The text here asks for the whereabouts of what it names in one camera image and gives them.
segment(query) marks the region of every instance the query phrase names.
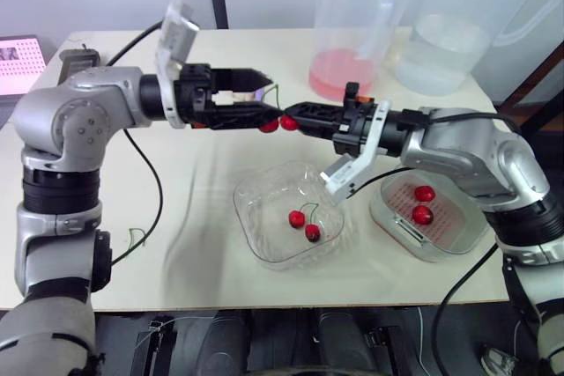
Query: water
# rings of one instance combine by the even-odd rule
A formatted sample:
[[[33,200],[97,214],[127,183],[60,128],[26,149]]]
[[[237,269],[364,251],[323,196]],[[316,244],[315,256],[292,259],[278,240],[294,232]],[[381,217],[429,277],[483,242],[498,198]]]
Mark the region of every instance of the water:
[[[365,95],[375,79],[375,63],[354,50],[336,48],[316,55],[309,68],[309,84],[326,99],[343,100],[348,82],[359,83],[359,95]]]
[[[449,15],[419,21],[402,53],[396,77],[404,85],[432,96],[456,91],[490,45],[478,26]]]

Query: cherry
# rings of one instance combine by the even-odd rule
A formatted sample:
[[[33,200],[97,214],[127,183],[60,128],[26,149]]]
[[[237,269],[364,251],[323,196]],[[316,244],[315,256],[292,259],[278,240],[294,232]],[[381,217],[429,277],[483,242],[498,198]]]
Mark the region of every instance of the cherry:
[[[309,242],[317,242],[321,238],[321,231],[316,224],[306,225],[306,238]]]
[[[306,215],[299,210],[292,210],[288,214],[288,221],[290,222],[292,228],[298,229],[306,224]]]
[[[295,131],[300,127],[300,124],[292,116],[281,116],[280,126],[288,131]]]
[[[264,133],[274,132],[277,129],[278,129],[278,119],[269,123],[265,123],[262,127],[259,128],[259,130]]]
[[[427,206],[415,206],[413,208],[412,218],[416,224],[429,225],[433,222],[433,212]]]
[[[434,190],[428,185],[415,188],[415,198],[419,202],[430,202],[434,199]]]

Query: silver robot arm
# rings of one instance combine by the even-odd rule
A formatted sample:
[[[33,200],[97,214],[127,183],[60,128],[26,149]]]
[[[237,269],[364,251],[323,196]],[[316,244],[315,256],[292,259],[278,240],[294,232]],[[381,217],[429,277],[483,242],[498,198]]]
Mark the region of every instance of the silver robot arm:
[[[285,113],[342,157],[322,177],[337,201],[370,180],[377,155],[448,176],[482,209],[503,252],[513,305],[539,325],[538,354],[564,374],[564,210],[527,142],[469,109],[390,110],[359,102],[349,83],[342,107],[300,103]]]
[[[16,282],[22,304],[0,320],[2,376],[97,374],[90,295],[110,280],[109,233],[98,230],[99,171],[120,129],[167,120],[173,128],[260,128],[281,115],[259,101],[216,105],[221,90],[253,92],[271,81],[252,69],[185,64],[197,26],[169,5],[157,75],[94,68],[28,93],[12,116],[24,141]]]
[[[109,234],[97,229],[98,173],[116,131],[150,123],[139,107],[141,76],[137,68],[85,71],[30,92],[14,112],[25,143],[16,254],[25,299],[0,321],[2,375],[88,374],[95,362],[90,293],[111,273]]]

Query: plastic tray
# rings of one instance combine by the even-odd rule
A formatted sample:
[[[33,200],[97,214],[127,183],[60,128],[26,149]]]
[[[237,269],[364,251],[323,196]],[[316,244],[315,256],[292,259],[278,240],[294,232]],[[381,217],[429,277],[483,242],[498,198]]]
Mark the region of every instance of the plastic tray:
[[[291,210],[317,203],[312,223],[321,229],[316,243],[306,239],[304,228],[288,222]],[[234,191],[234,205],[254,256],[270,269],[311,262],[328,253],[344,227],[343,212],[325,190],[319,171],[303,162],[289,162],[254,174]],[[313,207],[304,213],[309,223]]]
[[[416,187],[428,185],[436,197],[420,203]],[[425,204],[434,214],[430,225],[412,220],[412,210]],[[408,171],[390,176],[370,202],[370,214],[395,240],[422,260],[437,262],[471,251],[487,230],[480,209],[450,179],[425,171]]]

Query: table surface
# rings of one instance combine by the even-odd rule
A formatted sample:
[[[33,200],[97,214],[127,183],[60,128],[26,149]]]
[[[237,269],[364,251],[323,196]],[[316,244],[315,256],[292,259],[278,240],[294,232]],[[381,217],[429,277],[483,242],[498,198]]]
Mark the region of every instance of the table surface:
[[[61,49],[85,43],[107,60],[137,32],[73,33]],[[398,32],[387,63],[393,66],[406,39]],[[118,65],[154,73],[154,33]],[[280,103],[326,101],[308,86],[312,30],[202,31],[189,62],[213,67],[252,67],[280,85]],[[56,85],[58,53],[35,87]],[[471,107],[493,111],[489,98],[469,78],[444,98],[413,92],[384,71],[371,91],[392,107]],[[396,243],[368,213],[378,184],[345,202],[348,229],[335,251],[308,267],[276,271],[262,267],[251,254],[236,216],[232,195],[237,182],[254,171],[298,159],[324,169],[337,159],[330,142],[279,130],[174,130],[164,122],[131,131],[162,179],[165,205],[156,231],[127,259],[113,268],[110,284],[93,294],[97,311],[166,310],[220,307],[368,306],[433,304],[494,243],[491,231],[465,256],[441,263],[423,262]],[[0,308],[21,300],[13,280],[16,206],[21,201],[22,143],[8,122],[0,130]],[[398,165],[378,158],[375,174]],[[154,219],[157,189],[150,171],[122,133],[108,145],[101,170],[100,229],[110,231],[114,256],[130,243],[129,228],[148,228]],[[453,298],[453,302],[500,301],[508,298],[496,253]]]

